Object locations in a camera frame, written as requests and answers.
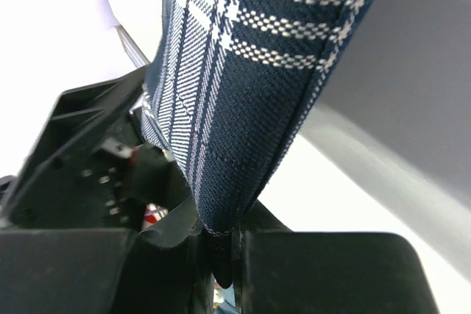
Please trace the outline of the navy white plaid skirt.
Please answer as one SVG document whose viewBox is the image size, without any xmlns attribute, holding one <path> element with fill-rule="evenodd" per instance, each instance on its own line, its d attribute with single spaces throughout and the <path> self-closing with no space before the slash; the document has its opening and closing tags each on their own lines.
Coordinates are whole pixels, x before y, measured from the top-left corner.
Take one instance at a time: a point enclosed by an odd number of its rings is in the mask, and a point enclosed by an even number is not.
<svg viewBox="0 0 471 314">
<path fill-rule="evenodd" d="M 233 282 L 230 233 L 319 98 L 373 0 L 163 0 L 142 132 L 170 151 Z"/>
</svg>

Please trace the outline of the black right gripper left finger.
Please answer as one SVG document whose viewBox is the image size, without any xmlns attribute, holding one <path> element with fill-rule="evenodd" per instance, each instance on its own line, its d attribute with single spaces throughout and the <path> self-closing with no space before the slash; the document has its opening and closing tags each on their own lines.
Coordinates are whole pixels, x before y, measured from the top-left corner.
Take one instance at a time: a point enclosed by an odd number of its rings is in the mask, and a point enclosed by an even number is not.
<svg viewBox="0 0 471 314">
<path fill-rule="evenodd" d="M 3 313 L 204 313 L 206 268 L 194 202 L 131 229 L 1 233 Z"/>
</svg>

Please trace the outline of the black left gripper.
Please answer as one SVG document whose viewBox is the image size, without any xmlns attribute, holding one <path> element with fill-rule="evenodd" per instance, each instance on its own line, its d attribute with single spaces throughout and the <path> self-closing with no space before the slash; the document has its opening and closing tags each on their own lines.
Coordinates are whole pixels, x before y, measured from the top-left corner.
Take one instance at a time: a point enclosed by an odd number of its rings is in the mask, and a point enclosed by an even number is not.
<svg viewBox="0 0 471 314">
<path fill-rule="evenodd" d="M 1 198 L 2 229 L 140 229 L 147 206 L 191 194 L 177 164 L 141 134 L 146 69 L 63 92 Z"/>
</svg>

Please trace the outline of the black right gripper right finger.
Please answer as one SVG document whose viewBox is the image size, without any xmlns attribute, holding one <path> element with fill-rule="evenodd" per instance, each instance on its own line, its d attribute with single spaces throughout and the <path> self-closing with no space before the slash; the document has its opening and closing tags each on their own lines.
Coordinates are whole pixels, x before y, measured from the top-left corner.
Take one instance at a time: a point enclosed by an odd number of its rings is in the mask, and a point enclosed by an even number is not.
<svg viewBox="0 0 471 314">
<path fill-rule="evenodd" d="M 437 313 L 419 256 L 390 232 L 294 232 L 260 202 L 233 230 L 243 313 Z"/>
</svg>

